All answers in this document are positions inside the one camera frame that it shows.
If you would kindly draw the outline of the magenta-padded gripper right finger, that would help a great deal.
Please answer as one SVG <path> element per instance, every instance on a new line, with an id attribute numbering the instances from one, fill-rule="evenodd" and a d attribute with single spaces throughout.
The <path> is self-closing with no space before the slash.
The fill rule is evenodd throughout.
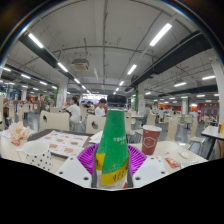
<path id="1" fill-rule="evenodd" d="M 140 188 L 168 175 L 160 156 L 147 156 L 129 145 L 127 184 L 129 188 Z"/>

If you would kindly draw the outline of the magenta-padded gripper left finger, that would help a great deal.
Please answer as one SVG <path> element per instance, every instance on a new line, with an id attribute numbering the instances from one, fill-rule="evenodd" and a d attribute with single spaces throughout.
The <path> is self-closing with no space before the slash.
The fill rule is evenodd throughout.
<path id="1" fill-rule="evenodd" d="M 84 188 L 97 185 L 95 153 L 98 145 L 84 149 L 78 156 L 69 156 L 56 175 Z"/>

